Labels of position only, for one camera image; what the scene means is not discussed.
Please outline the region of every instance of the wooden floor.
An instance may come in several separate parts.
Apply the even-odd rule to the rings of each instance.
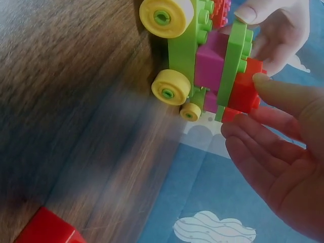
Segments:
[[[0,0],[0,242],[45,205],[89,243],[136,242],[177,149],[150,94],[140,0]]]

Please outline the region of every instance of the lime green block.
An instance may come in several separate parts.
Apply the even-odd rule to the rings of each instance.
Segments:
[[[194,92],[192,98],[190,98],[190,102],[199,106],[199,108],[202,111],[204,110],[206,92],[207,92],[206,88],[198,89],[197,91]]]
[[[217,104],[228,106],[228,101],[235,77],[238,72],[245,72],[247,58],[252,50],[253,31],[247,25],[235,20],[229,36],[221,84],[217,95]]]
[[[210,14],[214,11],[213,0],[191,0],[194,16],[186,31],[177,38],[168,39],[169,69],[185,75],[190,83],[189,97],[194,94],[194,69],[196,52],[199,45],[207,41],[213,23]]]
[[[225,112],[225,107],[219,105],[215,115],[215,120],[221,123],[224,112]]]

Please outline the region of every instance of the toy wheel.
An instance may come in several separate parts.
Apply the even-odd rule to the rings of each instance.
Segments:
[[[201,115],[201,109],[196,104],[186,103],[182,107],[182,109],[180,111],[180,115],[182,118],[184,118],[185,120],[187,120],[189,122],[195,122],[199,119],[199,117]]]
[[[162,38],[182,35],[193,14],[190,0],[144,0],[140,7],[140,19],[145,28]]]
[[[180,72],[162,70],[152,84],[153,94],[169,105],[182,105],[186,102],[191,85],[185,75]]]

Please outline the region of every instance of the building block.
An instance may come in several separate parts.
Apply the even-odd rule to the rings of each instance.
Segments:
[[[15,243],[86,243],[77,230],[41,207]]]
[[[189,97],[193,96],[195,58],[198,46],[207,42],[208,32],[212,30],[213,22],[210,14],[214,11],[212,0],[191,0],[194,16],[186,31],[177,38],[168,39],[169,69],[185,75],[190,83]]]
[[[214,114],[217,112],[217,95],[213,91],[206,92],[204,110]]]
[[[244,73],[247,58],[251,54],[253,31],[247,25],[235,20],[228,39],[221,84],[217,96],[218,105],[227,107],[238,72]]]
[[[224,110],[224,114],[222,117],[222,123],[228,123],[233,121],[234,117],[238,114],[240,114],[241,112],[237,111],[237,110],[233,110],[231,108],[226,107]]]
[[[195,87],[195,92],[190,99],[190,102],[197,105],[201,110],[204,110],[204,102],[205,102],[205,95],[206,95],[206,88],[197,88]]]
[[[225,111],[225,107],[224,106],[217,106],[217,112],[216,112],[216,115],[215,115],[215,120],[218,121],[218,122],[222,122],[222,118],[223,118],[223,114],[224,114],[224,111]]]
[[[229,35],[211,31],[207,43],[198,48],[194,85],[218,91],[224,67]]]
[[[254,87],[252,77],[255,73],[262,72],[263,62],[256,59],[247,59],[245,73],[238,73],[228,102],[228,107],[244,113],[250,113],[252,108],[257,109],[260,98]]]
[[[228,23],[227,15],[230,10],[231,0],[222,0],[217,14],[212,17],[213,27],[219,29]]]
[[[210,18],[213,19],[214,16],[218,15],[219,10],[221,9],[222,3],[224,0],[213,0],[214,1],[214,12],[210,15]]]

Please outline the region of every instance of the child's hand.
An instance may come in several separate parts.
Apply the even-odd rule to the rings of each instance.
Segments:
[[[269,76],[281,71],[309,36],[309,0],[248,0],[235,15],[260,25],[252,57],[264,61]]]
[[[254,76],[269,105],[222,126],[228,152],[247,182],[295,230],[324,242],[324,90]],[[281,139],[272,127],[307,145]]]

